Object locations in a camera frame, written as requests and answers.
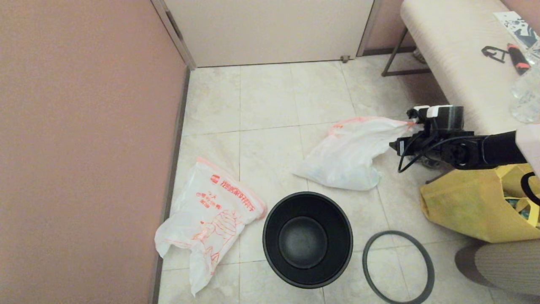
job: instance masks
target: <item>metal bench leg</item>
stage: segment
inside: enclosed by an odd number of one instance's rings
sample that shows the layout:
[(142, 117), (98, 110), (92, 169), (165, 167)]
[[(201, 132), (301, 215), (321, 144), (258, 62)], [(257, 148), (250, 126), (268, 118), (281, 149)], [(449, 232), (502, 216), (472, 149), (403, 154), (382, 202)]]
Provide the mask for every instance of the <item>metal bench leg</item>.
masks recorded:
[(409, 30), (407, 27), (403, 30), (401, 33), (400, 41), (392, 51), (392, 55), (390, 55), (390, 59), (386, 63), (386, 67), (384, 68), (384, 71), (382, 72), (382, 77), (386, 76), (397, 76), (397, 75), (411, 75), (411, 74), (423, 74), (423, 73), (430, 73), (430, 69), (415, 69), (415, 70), (404, 70), (404, 71), (392, 71), (389, 72), (388, 69), (390, 69), (390, 65), (392, 64), (392, 61), (394, 61), (394, 57), (396, 57), (397, 51), (399, 50), (401, 43), (403, 43), (403, 40), (405, 39), (405, 35), (407, 34)]

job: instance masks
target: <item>plastic bottle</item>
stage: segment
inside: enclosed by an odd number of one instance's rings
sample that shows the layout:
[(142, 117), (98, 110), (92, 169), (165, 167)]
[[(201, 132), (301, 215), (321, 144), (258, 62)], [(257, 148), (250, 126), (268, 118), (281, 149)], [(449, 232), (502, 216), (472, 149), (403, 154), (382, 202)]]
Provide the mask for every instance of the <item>plastic bottle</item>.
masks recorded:
[(517, 99), (510, 106), (512, 116), (524, 123), (540, 122), (540, 64), (520, 76), (511, 91)]

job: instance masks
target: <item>black rubber ring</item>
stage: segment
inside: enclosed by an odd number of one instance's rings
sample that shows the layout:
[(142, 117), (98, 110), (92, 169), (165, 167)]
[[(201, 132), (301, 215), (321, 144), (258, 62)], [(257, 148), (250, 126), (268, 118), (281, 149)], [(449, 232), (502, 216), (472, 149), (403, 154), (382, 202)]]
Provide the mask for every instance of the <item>black rubber ring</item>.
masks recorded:
[[(409, 240), (411, 243), (414, 244), (414, 246), (416, 246), (416, 248), (418, 248), (418, 250), (420, 250), (420, 253), (424, 257), (424, 260), (426, 261), (426, 266), (428, 267), (428, 282), (426, 283), (426, 287), (424, 288), (424, 291), (422, 291), (422, 293), (417, 298), (415, 298), (413, 300), (406, 301), (406, 302), (399, 302), (399, 301), (394, 301), (392, 299), (387, 298), (385, 295), (383, 295), (377, 289), (375, 284), (373, 284), (373, 281), (371, 280), (371, 276), (369, 275), (369, 271), (368, 271), (368, 252), (369, 252), (369, 248), (371, 247), (373, 242), (375, 242), (376, 239), (378, 239), (380, 236), (387, 235), (387, 234), (399, 235), (399, 236), (402, 236), (402, 237), (406, 238), (407, 240)], [(383, 231), (383, 232), (379, 232), (379, 233), (375, 234), (374, 236), (372, 236), (371, 238), (369, 238), (368, 242), (366, 243), (366, 246), (364, 247), (364, 252), (362, 253), (362, 269), (364, 270), (364, 275), (366, 276), (366, 281), (368, 281), (369, 286), (371, 287), (371, 289), (373, 289), (375, 294), (378, 295), (381, 299), (383, 299), (383, 300), (385, 300), (385, 301), (387, 301), (388, 303), (391, 303), (391, 304), (420, 304), (420, 303), (423, 303), (425, 300), (427, 300), (427, 298), (431, 294), (431, 291), (433, 291), (433, 286), (435, 285), (435, 269), (433, 268), (433, 262), (431, 261), (431, 258), (429, 257), (428, 251), (424, 248), (424, 246), (422, 246), (422, 244), (420, 244), (420, 242), (418, 242), (417, 239), (415, 239), (414, 237), (406, 234), (405, 232), (401, 232), (401, 231), (395, 231), (395, 230)]]

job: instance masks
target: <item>black clip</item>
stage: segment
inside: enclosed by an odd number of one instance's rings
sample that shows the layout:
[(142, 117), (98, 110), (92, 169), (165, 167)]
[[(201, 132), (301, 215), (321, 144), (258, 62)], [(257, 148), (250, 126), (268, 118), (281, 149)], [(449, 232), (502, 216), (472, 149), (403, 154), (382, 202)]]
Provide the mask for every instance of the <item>black clip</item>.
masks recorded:
[[(489, 50), (501, 52), (503, 54), (502, 58), (499, 59), (499, 58), (495, 57), (495, 55), (497, 55), (497, 52), (490, 52)], [(482, 54), (484, 54), (484, 56), (486, 56), (486, 57), (490, 57), (491, 59), (494, 59), (496, 61), (504, 63), (504, 55), (508, 54), (508, 51), (501, 50), (501, 49), (498, 49), (498, 48), (495, 48), (495, 47), (487, 46), (487, 47), (482, 49)]]

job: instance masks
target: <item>yellow tote bag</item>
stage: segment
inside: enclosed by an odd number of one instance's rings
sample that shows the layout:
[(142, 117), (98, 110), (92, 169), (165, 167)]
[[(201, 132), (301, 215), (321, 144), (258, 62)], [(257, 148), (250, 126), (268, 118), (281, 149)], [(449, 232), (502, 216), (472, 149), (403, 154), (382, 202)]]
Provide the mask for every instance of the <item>yellow tote bag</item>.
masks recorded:
[[(540, 239), (539, 208), (529, 199), (518, 203), (530, 206), (529, 222), (504, 199), (504, 192), (526, 197), (521, 177), (532, 169), (513, 164), (488, 170), (454, 170), (421, 186), (422, 211), (441, 226), (491, 243)], [(530, 178), (531, 190), (540, 193), (538, 178)]]

